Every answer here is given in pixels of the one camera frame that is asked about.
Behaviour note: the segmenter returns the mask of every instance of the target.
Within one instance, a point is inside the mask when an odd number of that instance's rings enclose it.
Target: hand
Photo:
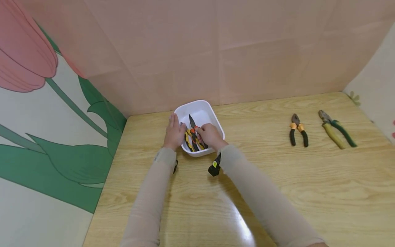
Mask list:
[[[176,150],[181,146],[186,131],[186,125],[183,123],[181,126],[178,123],[177,114],[173,113],[169,118],[169,125],[166,128],[166,136],[163,142],[163,147]]]
[[[199,140],[203,140],[204,143],[212,147],[216,152],[228,145],[222,139],[217,128],[212,124],[204,124],[201,128],[196,128],[196,132],[200,135]]]

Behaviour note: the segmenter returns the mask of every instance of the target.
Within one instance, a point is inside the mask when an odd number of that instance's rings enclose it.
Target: white plastic container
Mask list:
[[[185,123],[186,127],[189,129],[191,128],[191,125],[189,123],[189,115],[192,116],[195,124],[199,127],[201,127],[203,124],[211,123],[212,125],[217,127],[222,139],[225,140],[224,130],[222,129],[221,124],[218,121],[217,116],[215,115],[209,102],[205,100],[193,101],[191,103],[187,103],[178,107],[174,111],[174,113],[177,114],[180,123]],[[188,153],[192,157],[201,157],[214,152],[211,147],[197,152],[191,152],[185,142],[182,143],[181,147],[186,153]]]

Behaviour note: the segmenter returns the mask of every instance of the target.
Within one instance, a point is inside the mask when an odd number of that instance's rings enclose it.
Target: beige sleeve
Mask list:
[[[227,145],[218,153],[224,173],[277,246],[306,247],[324,242],[270,178],[248,162],[237,148]]]
[[[163,203],[175,160],[173,150],[159,150],[130,211],[121,247],[159,246]]]

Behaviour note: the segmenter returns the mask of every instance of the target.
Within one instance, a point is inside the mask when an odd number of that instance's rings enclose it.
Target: pink wall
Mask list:
[[[394,0],[21,0],[126,116],[341,91]]]

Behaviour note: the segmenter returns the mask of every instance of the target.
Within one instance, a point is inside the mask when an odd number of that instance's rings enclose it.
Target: wooden table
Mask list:
[[[330,246],[394,245],[395,148],[345,94],[213,108],[226,140],[269,174]],[[330,140],[320,109],[343,124],[357,148],[340,150]],[[290,145],[293,113],[305,124],[308,148],[300,133],[295,133],[297,145]],[[169,114],[128,119],[84,247],[119,245],[139,186],[162,145]],[[161,246],[275,246],[226,175],[207,173],[214,154],[191,158],[180,149],[177,158]]]

